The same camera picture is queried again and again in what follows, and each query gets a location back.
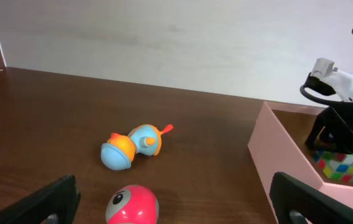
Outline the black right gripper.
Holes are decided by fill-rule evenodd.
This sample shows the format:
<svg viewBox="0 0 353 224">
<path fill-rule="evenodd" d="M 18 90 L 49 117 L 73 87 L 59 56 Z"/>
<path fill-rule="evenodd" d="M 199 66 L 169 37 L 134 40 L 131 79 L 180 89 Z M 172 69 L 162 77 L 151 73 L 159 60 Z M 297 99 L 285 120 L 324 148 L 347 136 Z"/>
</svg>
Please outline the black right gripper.
<svg viewBox="0 0 353 224">
<path fill-rule="evenodd" d="M 353 101 L 330 101 L 313 97 L 326 105 L 315 119 L 305 145 L 312 151 L 353 154 Z"/>
</svg>

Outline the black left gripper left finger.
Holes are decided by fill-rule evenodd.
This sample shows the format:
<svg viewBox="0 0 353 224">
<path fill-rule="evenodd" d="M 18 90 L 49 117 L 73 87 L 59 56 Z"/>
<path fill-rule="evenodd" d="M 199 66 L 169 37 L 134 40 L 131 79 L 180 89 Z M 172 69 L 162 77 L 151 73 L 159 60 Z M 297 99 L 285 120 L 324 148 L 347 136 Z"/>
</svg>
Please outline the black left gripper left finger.
<svg viewBox="0 0 353 224">
<path fill-rule="evenodd" d="M 0 223 L 72 223 L 81 199 L 74 175 L 65 175 L 0 210 Z"/>
</svg>

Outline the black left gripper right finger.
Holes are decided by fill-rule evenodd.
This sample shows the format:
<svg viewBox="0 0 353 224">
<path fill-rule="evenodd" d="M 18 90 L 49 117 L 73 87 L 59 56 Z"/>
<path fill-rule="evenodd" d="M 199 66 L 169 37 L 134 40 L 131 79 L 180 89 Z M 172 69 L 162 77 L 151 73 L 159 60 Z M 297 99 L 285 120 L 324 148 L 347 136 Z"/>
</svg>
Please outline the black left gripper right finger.
<svg viewBox="0 0 353 224">
<path fill-rule="evenodd" d="M 278 223 L 353 224 L 353 209 L 284 173 L 274 174 L 270 199 Z"/>
</svg>

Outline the colourful puzzle cube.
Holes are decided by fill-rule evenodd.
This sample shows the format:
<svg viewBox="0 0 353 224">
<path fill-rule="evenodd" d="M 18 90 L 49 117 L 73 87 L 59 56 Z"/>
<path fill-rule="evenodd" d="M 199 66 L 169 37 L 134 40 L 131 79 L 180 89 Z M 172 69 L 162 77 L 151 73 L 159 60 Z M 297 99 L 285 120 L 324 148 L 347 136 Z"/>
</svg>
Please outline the colourful puzzle cube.
<svg viewBox="0 0 353 224">
<path fill-rule="evenodd" d="M 328 179 L 353 183 L 353 154 L 315 151 L 312 157 Z"/>
</svg>

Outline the orange blue duck toy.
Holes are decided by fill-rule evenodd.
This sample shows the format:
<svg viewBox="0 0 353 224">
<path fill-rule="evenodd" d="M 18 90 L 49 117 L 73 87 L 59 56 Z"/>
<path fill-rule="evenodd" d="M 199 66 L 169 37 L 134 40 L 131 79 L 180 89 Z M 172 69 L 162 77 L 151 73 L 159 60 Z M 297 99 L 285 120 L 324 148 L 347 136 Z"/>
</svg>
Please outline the orange blue duck toy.
<svg viewBox="0 0 353 224">
<path fill-rule="evenodd" d="M 136 154 L 156 156 L 162 147 L 162 135 L 173 129 L 168 124 L 163 130 L 150 124 L 134 128 L 127 136 L 112 133 L 101 145 L 101 161 L 111 170 L 125 170 L 131 167 Z"/>
</svg>

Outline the white cardboard box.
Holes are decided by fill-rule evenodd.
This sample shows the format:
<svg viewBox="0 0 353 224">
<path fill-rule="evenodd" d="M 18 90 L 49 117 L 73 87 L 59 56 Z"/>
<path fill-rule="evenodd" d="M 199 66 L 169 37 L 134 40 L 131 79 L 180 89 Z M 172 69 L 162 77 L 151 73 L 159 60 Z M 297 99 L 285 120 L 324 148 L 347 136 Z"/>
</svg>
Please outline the white cardboard box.
<svg viewBox="0 0 353 224">
<path fill-rule="evenodd" d="M 248 149 L 266 193 L 275 172 L 285 172 L 353 208 L 353 183 L 328 179 L 305 145 L 321 108 L 264 102 Z"/>
</svg>

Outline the red ball toy with eye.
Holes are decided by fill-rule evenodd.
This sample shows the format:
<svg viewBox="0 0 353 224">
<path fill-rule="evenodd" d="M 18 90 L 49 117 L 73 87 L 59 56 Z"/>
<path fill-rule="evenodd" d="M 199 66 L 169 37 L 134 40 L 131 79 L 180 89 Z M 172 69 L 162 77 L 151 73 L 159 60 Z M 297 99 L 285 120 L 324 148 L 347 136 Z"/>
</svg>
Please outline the red ball toy with eye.
<svg viewBox="0 0 353 224">
<path fill-rule="evenodd" d="M 119 189 L 108 202 L 105 211 L 107 224 L 157 224 L 159 202 L 155 194 L 142 185 L 127 185 Z"/>
</svg>

